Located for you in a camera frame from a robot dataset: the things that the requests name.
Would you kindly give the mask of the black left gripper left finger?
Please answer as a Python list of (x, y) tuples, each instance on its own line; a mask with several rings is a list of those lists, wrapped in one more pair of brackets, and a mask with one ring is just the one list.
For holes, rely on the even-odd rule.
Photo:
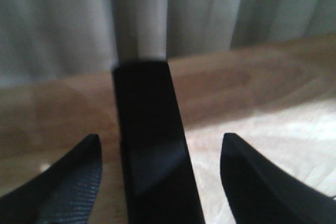
[(87, 135), (47, 170), (1, 197), (1, 223), (87, 223), (102, 176), (102, 148)]

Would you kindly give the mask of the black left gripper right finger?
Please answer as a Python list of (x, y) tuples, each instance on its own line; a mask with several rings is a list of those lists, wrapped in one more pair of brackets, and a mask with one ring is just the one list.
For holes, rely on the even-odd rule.
[(280, 169), (236, 133), (223, 137), (220, 175), (236, 223), (335, 223), (335, 200)]

